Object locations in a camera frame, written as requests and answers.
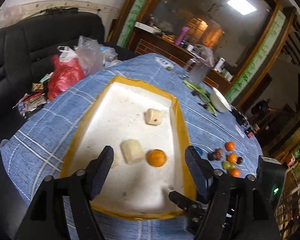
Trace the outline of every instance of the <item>white plastic bag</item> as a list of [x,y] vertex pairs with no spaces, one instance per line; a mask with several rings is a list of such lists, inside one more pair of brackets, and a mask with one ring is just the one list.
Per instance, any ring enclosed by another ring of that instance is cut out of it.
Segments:
[[113,60],[113,61],[111,61],[111,62],[109,62],[109,61],[106,61],[105,63],[104,63],[104,66],[105,66],[105,68],[109,68],[109,67],[112,67],[112,66],[114,66],[114,65],[117,65],[117,64],[119,64],[119,63],[121,63],[122,61],[121,60],[118,60],[118,59],[115,59],[115,60]]
[[213,57],[213,51],[206,47],[206,46],[202,46],[199,50],[199,56],[202,57],[207,64],[209,65],[209,67],[213,67],[214,66],[214,57]]
[[101,46],[97,40],[84,36],[79,37],[78,47],[74,49],[78,56],[79,64],[86,75],[103,69],[103,54],[100,48]]
[[77,58],[76,52],[68,46],[59,46],[58,50],[62,52],[59,56],[60,62],[69,62],[73,58]]
[[112,62],[117,59],[118,53],[115,52],[114,48],[103,46],[100,49],[103,53],[103,65],[106,62]]
[[21,5],[3,7],[0,9],[0,28],[7,27],[21,21],[25,9]]

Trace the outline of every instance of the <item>screw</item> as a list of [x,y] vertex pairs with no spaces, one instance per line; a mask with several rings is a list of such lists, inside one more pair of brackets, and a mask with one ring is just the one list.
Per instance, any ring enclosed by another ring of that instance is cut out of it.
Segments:
[[76,172],[77,176],[82,176],[82,175],[84,175],[85,173],[86,173],[85,170],[78,170],[78,171]]
[[247,175],[248,180],[254,181],[256,179],[255,176],[253,176],[252,174],[248,174]]
[[220,170],[220,169],[215,169],[215,170],[213,171],[213,173],[214,173],[214,175],[221,176],[221,175],[223,174],[223,171]]
[[50,181],[50,180],[52,180],[52,176],[51,175],[48,175],[48,176],[44,177],[44,181]]

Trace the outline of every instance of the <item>tofu block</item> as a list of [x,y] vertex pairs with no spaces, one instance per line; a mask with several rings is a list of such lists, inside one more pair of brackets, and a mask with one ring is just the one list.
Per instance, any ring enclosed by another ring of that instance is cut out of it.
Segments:
[[127,164],[135,164],[145,158],[141,145],[138,140],[130,139],[121,145],[122,154]]
[[160,110],[150,108],[146,111],[146,123],[159,125],[162,123],[162,113]]

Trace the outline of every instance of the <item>red plastic bag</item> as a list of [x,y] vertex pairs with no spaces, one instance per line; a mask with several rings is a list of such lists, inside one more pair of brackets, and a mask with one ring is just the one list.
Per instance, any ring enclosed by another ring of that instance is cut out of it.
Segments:
[[85,74],[77,58],[68,62],[60,62],[59,56],[52,57],[55,71],[49,79],[48,99],[53,100],[69,87],[85,78]]

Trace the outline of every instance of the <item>table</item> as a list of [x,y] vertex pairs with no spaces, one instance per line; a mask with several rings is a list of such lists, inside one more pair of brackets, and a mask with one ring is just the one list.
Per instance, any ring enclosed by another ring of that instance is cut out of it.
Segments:
[[[45,176],[59,176],[63,158],[81,118],[115,75],[144,80],[178,97],[191,144],[197,147],[201,157],[206,159],[208,152],[224,148],[226,142],[233,141],[235,152],[244,160],[239,166],[241,177],[255,174],[258,155],[262,154],[257,140],[239,135],[230,112],[214,117],[199,106],[200,100],[191,95],[191,90],[177,76],[178,68],[181,67],[167,58],[150,53],[102,70],[48,102],[9,141],[2,141],[5,170],[26,203],[30,204]],[[221,162],[211,164],[222,169]],[[78,239],[67,198],[65,210],[69,233],[72,239]],[[132,222],[94,213],[106,239],[193,239],[185,229],[185,217]]]

